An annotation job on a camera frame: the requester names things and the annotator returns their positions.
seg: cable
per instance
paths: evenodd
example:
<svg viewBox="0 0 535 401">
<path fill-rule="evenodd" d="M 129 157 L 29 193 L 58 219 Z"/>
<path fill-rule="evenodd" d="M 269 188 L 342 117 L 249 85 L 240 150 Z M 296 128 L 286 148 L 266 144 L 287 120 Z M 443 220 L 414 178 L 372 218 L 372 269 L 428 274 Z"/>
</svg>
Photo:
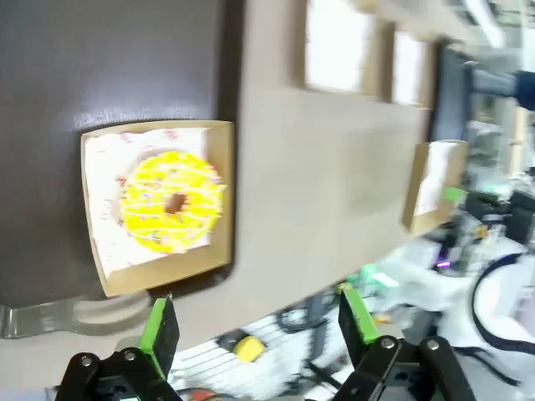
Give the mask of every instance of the cable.
<svg viewBox="0 0 535 401">
<path fill-rule="evenodd" d="M 324 296 L 324 299 L 328 298 L 329 296 L 331 296 L 332 298 L 330 299 L 329 302 L 324 303 L 323 315 L 331 311 L 334 307 L 336 307 L 339 304 L 339 297 L 336 294 L 336 292 L 327 294 L 326 296 Z M 297 309 L 303 309 L 303 308 L 287 307 L 283 309 L 282 311 L 275 313 L 275 320 L 277 322 L 277 325 L 286 334 L 295 334 L 296 332 L 302 332 L 304 330 L 309 330 L 310 328 L 316 328 L 327 322 L 325 317 L 319 317 L 313 322 L 306 322 L 306 323 L 287 322 L 285 318 L 286 314 Z"/>
<path fill-rule="evenodd" d="M 522 383 L 521 381 L 516 380 L 515 378 L 511 378 L 505 373 L 500 372 L 500 370 L 496 366 L 492 365 L 489 361 L 487 361 L 485 358 L 478 354 L 483 353 L 492 358 L 492 355 L 487 350 L 479 347 L 454 347 L 454 349 L 460 355 L 464 355 L 465 357 L 469 358 L 474 358 L 479 363 L 482 363 L 489 370 L 489 372 L 494 375 L 494 377 L 503 381 L 505 384 L 509 384 L 513 387 L 518 387 Z"/>
<path fill-rule="evenodd" d="M 476 284 L 474 284 L 474 289 L 471 293 L 471 315 L 474 319 L 474 323 L 476 324 L 477 331 L 481 334 L 483 339 L 487 343 L 491 344 L 494 348 L 501 349 L 503 351 L 514 351 L 517 353 L 528 353 L 530 355 L 535 355 L 535 343 L 530 343 L 528 341 L 522 340 L 501 338 L 495 334 L 492 334 L 483 326 L 476 313 L 477 288 L 481 285 L 483 280 L 485 280 L 485 278 L 491 273 L 502 267 L 514 265 L 515 263 L 517 263 L 517 260 L 521 255 L 522 253 L 513 253 L 511 255 L 506 255 L 500 259 L 497 259 L 496 261 L 491 263 L 488 268 L 477 278 Z"/>
<path fill-rule="evenodd" d="M 309 330 L 310 328 L 316 328 L 318 326 L 321 326 L 326 322 L 324 317 L 321 317 L 315 322 L 307 322 L 307 323 L 293 323 L 293 322 L 285 322 L 285 316 L 287 313 L 291 312 L 292 309 L 287 308 L 283 309 L 280 312 L 277 312 L 275 314 L 275 320 L 277 322 L 277 325 L 280 327 L 280 329 L 285 332 L 286 334 L 295 334 L 296 332 L 302 332 L 303 330 Z"/>
</svg>

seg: yellow glazed donut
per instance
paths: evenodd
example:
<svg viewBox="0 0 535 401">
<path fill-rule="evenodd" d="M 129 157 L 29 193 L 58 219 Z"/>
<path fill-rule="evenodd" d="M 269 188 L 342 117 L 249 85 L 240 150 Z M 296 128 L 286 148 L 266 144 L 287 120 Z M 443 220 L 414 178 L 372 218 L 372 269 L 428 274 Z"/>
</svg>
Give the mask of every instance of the yellow glazed donut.
<svg viewBox="0 0 535 401">
<path fill-rule="evenodd" d="M 126 229 L 159 253 L 184 253 L 211 231 L 225 186 L 204 160 L 178 151 L 141 162 L 120 199 Z"/>
</svg>

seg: table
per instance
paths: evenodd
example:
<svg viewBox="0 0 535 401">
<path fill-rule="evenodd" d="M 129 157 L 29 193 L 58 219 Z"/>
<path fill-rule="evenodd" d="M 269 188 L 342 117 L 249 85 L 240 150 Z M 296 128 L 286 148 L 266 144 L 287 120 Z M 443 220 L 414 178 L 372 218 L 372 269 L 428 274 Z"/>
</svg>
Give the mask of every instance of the table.
<svg viewBox="0 0 535 401">
<path fill-rule="evenodd" d="M 436 28 L 456 29 L 439 1 L 399 2 L 430 26 L 434 18 Z M 433 13 L 430 4 L 450 14 Z M 408 240 L 400 214 L 427 113 L 301 89 L 294 71 L 302 8 L 248 2 L 236 266 L 221 285 L 175 300 L 179 348 L 296 302 Z M 0 387 L 55 385 L 75 353 L 107 358 L 141 329 L 2 340 Z"/>
</svg>

